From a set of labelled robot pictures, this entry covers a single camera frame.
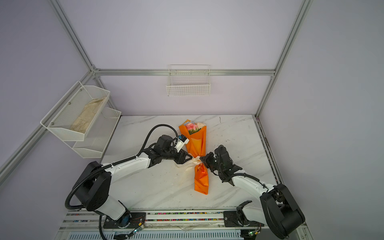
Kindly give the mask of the upper white mesh shelf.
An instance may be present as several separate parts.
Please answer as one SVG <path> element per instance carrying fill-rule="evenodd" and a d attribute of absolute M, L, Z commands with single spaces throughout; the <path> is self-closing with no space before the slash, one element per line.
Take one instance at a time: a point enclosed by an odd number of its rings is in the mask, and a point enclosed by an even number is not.
<path fill-rule="evenodd" d="M 85 134 L 71 131 L 70 127 L 83 108 L 93 99 L 105 98 Z M 106 106 L 110 91 L 76 82 L 60 101 L 43 117 L 40 124 L 63 142 L 82 142 Z"/>

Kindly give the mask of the lower white mesh shelf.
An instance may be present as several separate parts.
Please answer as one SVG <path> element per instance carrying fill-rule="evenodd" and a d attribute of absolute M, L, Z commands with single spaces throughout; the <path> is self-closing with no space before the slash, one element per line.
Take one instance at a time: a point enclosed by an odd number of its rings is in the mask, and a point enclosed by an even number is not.
<path fill-rule="evenodd" d="M 85 140 L 76 142 L 72 149 L 82 158 L 102 158 L 121 117 L 121 112 L 105 107 Z"/>

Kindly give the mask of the aluminium frame post right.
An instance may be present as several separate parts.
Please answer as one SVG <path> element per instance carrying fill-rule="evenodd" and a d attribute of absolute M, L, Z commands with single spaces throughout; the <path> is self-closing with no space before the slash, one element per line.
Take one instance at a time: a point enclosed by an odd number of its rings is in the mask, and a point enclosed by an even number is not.
<path fill-rule="evenodd" d="M 285 61 L 286 61 L 286 59 L 287 59 L 287 57 L 288 57 L 288 55 L 290 53 L 290 50 L 292 49 L 292 46 L 293 46 L 293 44 L 295 42 L 295 39 L 296 39 L 296 37 L 297 37 L 297 35 L 298 35 L 299 31 L 300 31 L 300 28 L 301 28 L 301 26 L 303 24 L 303 21 L 305 20 L 307 14 L 308 14 L 308 11 L 309 11 L 312 3 L 313 3 L 312 0 L 304 0 L 304 1 L 302 1 L 301 7 L 300 7 L 300 9 L 298 11 L 298 14 L 297 14 L 297 16 L 295 18 L 293 26 L 292 26 L 292 28 L 290 30 L 288 38 L 287 38 L 287 40 L 286 40 L 286 42 L 284 44 L 284 47 L 282 49 L 282 52 L 281 52 L 280 57 L 278 59 L 278 62 L 276 64 L 275 73 L 271 76 L 269 84 L 268 84 L 268 86 L 266 88 L 266 91 L 265 91 L 265 93 L 263 95 L 263 98 L 262 98 L 262 100 L 261 100 L 261 102 L 259 104 L 259 107 L 258 107 L 257 111 L 256 111 L 255 117 L 257 119 L 260 118 L 260 116 L 261 116 L 261 114 L 263 112 L 263 109 L 264 109 L 264 107 L 265 107 L 265 105 L 267 103 L 267 100 L 268 100 L 268 98 L 269 98 L 269 96 L 270 96 L 270 94 L 271 94 L 271 92 L 273 90 L 274 85 L 276 84 L 276 81 L 277 81 L 277 79 L 278 79 L 278 77 L 280 75 L 280 72 L 281 72 L 281 70 L 283 68 L 283 65 L 284 65 L 284 63 L 285 63 Z"/>

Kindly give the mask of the cream printed ribbon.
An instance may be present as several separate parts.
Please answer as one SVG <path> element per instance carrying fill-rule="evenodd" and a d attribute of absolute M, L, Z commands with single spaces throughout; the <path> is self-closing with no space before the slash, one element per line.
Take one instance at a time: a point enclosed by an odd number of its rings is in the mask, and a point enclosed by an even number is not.
<path fill-rule="evenodd" d="M 192 158 L 191 160 L 188 160 L 182 165 L 175 165 L 175 166 L 182 171 L 181 173 L 182 181 L 187 180 L 187 182 L 193 183 L 194 190 L 204 194 L 201 187 L 199 185 L 196 185 L 196 180 L 195 180 L 195 168 L 201 167 L 202 165 L 203 163 L 200 160 L 200 157 L 197 157 L 197 158 Z"/>

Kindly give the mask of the aluminium frame crossbar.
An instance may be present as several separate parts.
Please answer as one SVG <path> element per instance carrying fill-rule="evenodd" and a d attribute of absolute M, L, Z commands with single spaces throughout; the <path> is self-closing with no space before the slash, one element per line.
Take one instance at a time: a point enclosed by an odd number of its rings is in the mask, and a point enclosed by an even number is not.
<path fill-rule="evenodd" d="M 210 76 L 274 76 L 269 69 L 98 69 L 96 76 L 168 76 L 168 75 L 210 75 Z"/>

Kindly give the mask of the white mesh shelf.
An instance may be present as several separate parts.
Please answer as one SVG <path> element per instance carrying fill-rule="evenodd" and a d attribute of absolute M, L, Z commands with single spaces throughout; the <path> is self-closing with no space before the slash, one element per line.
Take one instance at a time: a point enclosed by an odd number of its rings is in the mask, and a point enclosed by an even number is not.
<path fill-rule="evenodd" d="M 72 149 L 82 158 L 102 158 L 121 117 L 121 112 L 105 107 L 85 140 L 76 142 Z"/>
<path fill-rule="evenodd" d="M 70 127 L 83 108 L 93 99 L 105 98 L 85 134 L 71 131 Z M 76 82 L 60 101 L 43 117 L 40 124 L 63 142 L 82 142 L 106 106 L 110 91 Z"/>

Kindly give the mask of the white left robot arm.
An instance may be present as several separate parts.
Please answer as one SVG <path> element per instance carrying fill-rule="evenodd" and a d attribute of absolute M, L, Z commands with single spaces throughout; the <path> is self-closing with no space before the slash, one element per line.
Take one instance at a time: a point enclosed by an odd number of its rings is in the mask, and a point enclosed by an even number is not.
<path fill-rule="evenodd" d="M 148 140 L 157 128 L 154 126 L 147 134 L 139 152 L 111 164 L 89 163 L 74 184 L 65 200 L 67 210 L 86 209 L 99 215 L 99 219 L 111 220 L 119 229 L 127 229 L 134 225 L 136 228 L 128 238 L 131 238 L 144 224 L 135 220 L 131 211 L 118 199 L 110 194 L 113 183 L 160 164 L 163 160 L 173 160 L 177 165 L 192 160 L 192 156 L 183 149 L 189 143 L 184 135 L 175 137 L 162 135 L 156 143 L 148 145 Z"/>

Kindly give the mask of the beige cloth glove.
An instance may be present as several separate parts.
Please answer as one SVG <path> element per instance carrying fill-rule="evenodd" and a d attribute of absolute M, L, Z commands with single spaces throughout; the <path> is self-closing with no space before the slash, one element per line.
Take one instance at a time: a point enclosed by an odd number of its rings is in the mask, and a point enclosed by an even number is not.
<path fill-rule="evenodd" d="M 105 98 L 93 99 L 85 105 L 81 114 L 70 127 L 71 131 L 85 134 Z"/>

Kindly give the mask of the aluminium frame post left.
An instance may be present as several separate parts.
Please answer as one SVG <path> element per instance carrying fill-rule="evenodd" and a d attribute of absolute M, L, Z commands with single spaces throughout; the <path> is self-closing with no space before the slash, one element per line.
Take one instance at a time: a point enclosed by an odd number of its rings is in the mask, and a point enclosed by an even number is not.
<path fill-rule="evenodd" d="M 49 0 L 50 5 L 53 8 L 55 15 L 57 16 L 60 24 L 64 28 L 66 34 L 68 35 L 71 43 L 74 45 L 76 51 L 81 57 L 84 64 L 87 66 L 87 69 L 93 73 L 95 71 L 95 66 L 92 63 L 89 55 L 83 44 L 81 43 L 80 38 L 78 37 L 75 28 L 73 27 L 68 15 L 66 14 L 62 4 L 57 0 Z"/>

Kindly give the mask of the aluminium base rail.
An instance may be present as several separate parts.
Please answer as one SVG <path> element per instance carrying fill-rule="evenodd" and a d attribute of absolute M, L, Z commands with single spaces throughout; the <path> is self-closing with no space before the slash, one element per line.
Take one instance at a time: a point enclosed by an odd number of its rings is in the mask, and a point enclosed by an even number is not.
<path fill-rule="evenodd" d="M 127 228 L 111 218 L 87 211 L 69 211 L 57 240 L 275 240 L 261 223 L 242 225 L 231 210 L 132 211 Z"/>

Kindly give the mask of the orange wrapping paper sheet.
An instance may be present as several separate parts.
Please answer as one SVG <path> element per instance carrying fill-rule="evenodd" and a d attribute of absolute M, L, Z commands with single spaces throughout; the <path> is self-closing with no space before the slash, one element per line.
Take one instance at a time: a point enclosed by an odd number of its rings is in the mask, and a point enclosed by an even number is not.
<path fill-rule="evenodd" d="M 201 123 L 186 120 L 182 125 L 179 126 L 181 134 L 189 139 L 189 143 L 186 146 L 187 152 L 192 155 L 193 158 L 204 157 L 206 155 L 207 126 L 203 127 L 198 132 L 190 135 L 186 128 L 186 124 L 188 122 L 192 122 L 195 124 Z M 196 185 L 199 185 L 201 187 L 202 191 L 204 192 L 204 195 L 208 195 L 209 174 L 204 164 L 201 167 L 195 168 L 195 180 Z"/>

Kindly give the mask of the aluminium frame post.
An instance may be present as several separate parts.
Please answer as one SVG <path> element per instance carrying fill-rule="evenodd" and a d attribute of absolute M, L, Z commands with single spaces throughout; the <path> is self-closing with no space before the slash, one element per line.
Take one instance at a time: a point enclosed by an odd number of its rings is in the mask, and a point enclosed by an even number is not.
<path fill-rule="evenodd" d="M 297 37 L 297 35 L 298 35 L 299 31 L 300 31 L 300 28 L 301 28 L 301 26 L 303 24 L 303 21 L 305 20 L 307 14 L 308 14 L 308 11 L 309 11 L 312 3 L 313 3 L 312 0 L 304 0 L 304 1 L 302 1 L 301 7 L 300 7 L 300 9 L 298 11 L 298 14 L 297 14 L 297 16 L 295 18 L 293 26 L 292 26 L 292 28 L 290 30 L 288 38 L 287 38 L 287 40 L 286 40 L 286 42 L 284 44 L 284 47 L 282 49 L 282 52 L 281 52 L 280 57 L 278 59 L 278 62 L 276 64 L 275 73 L 271 76 L 269 84 L 268 84 L 268 86 L 266 88 L 266 91 L 265 91 L 265 93 L 263 95 L 263 98 L 262 98 L 262 100 L 261 100 L 261 102 L 259 104 L 259 107 L 258 107 L 257 111 L 256 111 L 255 117 L 257 119 L 260 118 L 260 116 L 261 116 L 261 114 L 263 112 L 263 109 L 264 109 L 264 107 L 265 107 L 265 105 L 267 103 L 267 100 L 268 100 L 268 98 L 269 98 L 269 96 L 270 96 L 270 94 L 271 94 L 271 92 L 273 90 L 274 85 L 276 84 L 276 81 L 277 81 L 277 79 L 278 79 L 278 77 L 280 75 L 280 72 L 281 72 L 281 70 L 283 68 L 283 65 L 284 65 L 284 63 L 285 63 L 285 61 L 286 61 L 286 59 L 287 59 L 287 57 L 288 57 L 288 55 L 290 53 L 290 50 L 292 49 L 292 46 L 293 46 L 293 44 L 295 42 L 295 39 L 296 39 L 296 37 Z"/>
<path fill-rule="evenodd" d="M 64 28 L 66 34 L 68 35 L 71 43 L 74 45 L 76 51 L 81 57 L 84 64 L 87 66 L 87 69 L 93 73 L 95 71 L 95 66 L 92 63 L 89 55 L 83 44 L 81 43 L 80 38 L 78 37 L 75 28 L 73 27 L 68 15 L 66 14 L 62 4 L 57 0 L 49 0 L 50 5 L 53 8 L 55 15 L 57 16 L 60 24 Z"/>

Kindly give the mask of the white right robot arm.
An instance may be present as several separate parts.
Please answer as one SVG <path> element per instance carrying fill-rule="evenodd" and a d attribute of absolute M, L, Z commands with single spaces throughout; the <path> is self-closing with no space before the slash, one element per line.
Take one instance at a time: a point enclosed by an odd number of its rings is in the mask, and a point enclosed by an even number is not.
<path fill-rule="evenodd" d="M 254 240 L 264 226 L 269 227 L 277 238 L 288 239 L 305 222 L 305 216 L 287 186 L 268 184 L 247 174 L 235 165 L 223 145 L 200 160 L 222 183 L 240 188 L 259 200 L 259 205 L 247 200 L 235 211 L 224 213 L 226 226 L 256 227 L 256 230 L 243 234 L 244 239 Z"/>

